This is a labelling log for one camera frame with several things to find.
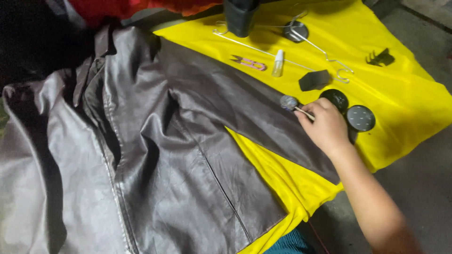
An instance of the bottle cap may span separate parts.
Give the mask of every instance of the bottle cap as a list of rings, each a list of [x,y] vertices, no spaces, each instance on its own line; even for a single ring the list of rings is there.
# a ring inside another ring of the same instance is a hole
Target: bottle cap
[[[275,61],[283,61],[284,60],[284,52],[282,49],[278,50],[276,54]]]

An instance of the person's arm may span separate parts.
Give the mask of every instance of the person's arm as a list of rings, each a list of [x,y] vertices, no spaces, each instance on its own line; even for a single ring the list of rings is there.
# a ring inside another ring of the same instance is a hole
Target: person's arm
[[[302,109],[315,116],[315,121],[311,122],[305,114],[295,112],[308,136],[333,162],[374,254],[423,253],[405,216],[369,173],[348,140],[347,125],[337,108],[320,98]]]

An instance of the gray floor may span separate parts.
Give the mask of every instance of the gray floor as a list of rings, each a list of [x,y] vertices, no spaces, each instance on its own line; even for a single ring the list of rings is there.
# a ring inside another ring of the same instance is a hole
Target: gray floor
[[[447,59],[452,35],[403,9],[381,21],[452,92],[452,60]],[[407,216],[425,252],[452,253],[452,126],[375,176]],[[311,222],[331,254],[371,253],[344,192],[317,210]],[[324,253],[309,226],[300,229]]]

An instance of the hand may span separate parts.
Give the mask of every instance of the hand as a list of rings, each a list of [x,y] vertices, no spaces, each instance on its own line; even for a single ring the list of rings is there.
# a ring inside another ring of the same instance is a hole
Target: hand
[[[313,113],[315,121],[312,123],[305,114],[295,111],[298,121],[314,144],[330,159],[340,154],[343,148],[352,146],[348,140],[344,117],[329,100],[320,98],[304,105],[302,109]]]

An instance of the red fabric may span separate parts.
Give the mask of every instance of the red fabric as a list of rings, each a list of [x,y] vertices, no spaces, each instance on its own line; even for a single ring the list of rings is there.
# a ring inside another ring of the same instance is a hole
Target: red fabric
[[[69,0],[90,27],[99,26],[105,16],[128,19],[146,8],[166,8],[189,16],[221,4],[222,0]]]

